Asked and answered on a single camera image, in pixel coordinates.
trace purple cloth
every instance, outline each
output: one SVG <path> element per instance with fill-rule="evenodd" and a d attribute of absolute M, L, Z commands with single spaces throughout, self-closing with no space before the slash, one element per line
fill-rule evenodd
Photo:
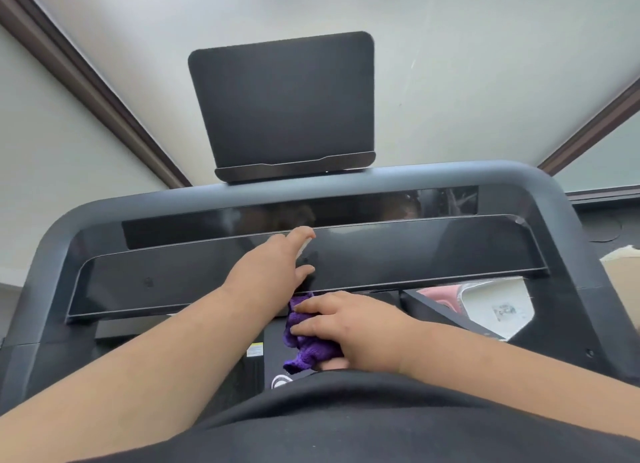
<path fill-rule="evenodd" d="M 322 340 L 317 337 L 296 337 L 291 334 L 291 327 L 298 325 L 303 320 L 307 320 L 315 314 L 296 313 L 293 307 L 298 303 L 311 298 L 313 293 L 304 296 L 294 296 L 289 300 L 289 316 L 284 329 L 284 345 L 297 348 L 298 354 L 295 359 L 284 362 L 284 370 L 290 374 L 302 372 L 303 370 L 314 368 L 318 363 L 326 360 L 344 357 L 340 345 L 331 340 Z"/>

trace qr code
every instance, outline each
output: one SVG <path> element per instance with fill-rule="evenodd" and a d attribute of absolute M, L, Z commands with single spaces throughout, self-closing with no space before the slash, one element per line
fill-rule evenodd
<path fill-rule="evenodd" d="M 493 306 L 492 308 L 493 313 L 495 313 L 495 318 L 497 318 L 499 322 L 511 320 L 518 314 L 515 307 L 509 304 Z"/>

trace person's right arm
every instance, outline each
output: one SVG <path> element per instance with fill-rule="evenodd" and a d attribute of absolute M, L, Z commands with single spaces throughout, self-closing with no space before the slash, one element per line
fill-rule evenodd
<path fill-rule="evenodd" d="M 331 339 L 348 366 L 407 375 L 577 426 L 640 439 L 640 389 L 565 362 L 343 291 L 296 307 L 320 313 L 295 335 Z"/>

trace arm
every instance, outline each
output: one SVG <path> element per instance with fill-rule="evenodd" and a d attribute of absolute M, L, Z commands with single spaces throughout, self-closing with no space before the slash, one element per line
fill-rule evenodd
<path fill-rule="evenodd" d="M 6 413 L 0 461 L 85 459 L 186 430 L 313 271 L 295 261 L 314 236 L 297 228 L 271 237 L 238 261 L 221 288 Z"/>
<path fill-rule="evenodd" d="M 340 343 L 342 366 L 403 373 L 546 418 L 640 439 L 640 389 L 619 380 L 456 327 L 419 322 L 360 295 L 330 293 L 304 301 L 296 311 L 321 315 L 291 332 Z"/>

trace black shirt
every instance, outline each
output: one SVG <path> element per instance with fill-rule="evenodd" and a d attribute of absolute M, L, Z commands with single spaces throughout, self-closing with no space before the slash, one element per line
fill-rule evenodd
<path fill-rule="evenodd" d="M 610 463 L 640 461 L 640 441 L 346 370 L 295 380 L 163 443 L 92 461 Z"/>

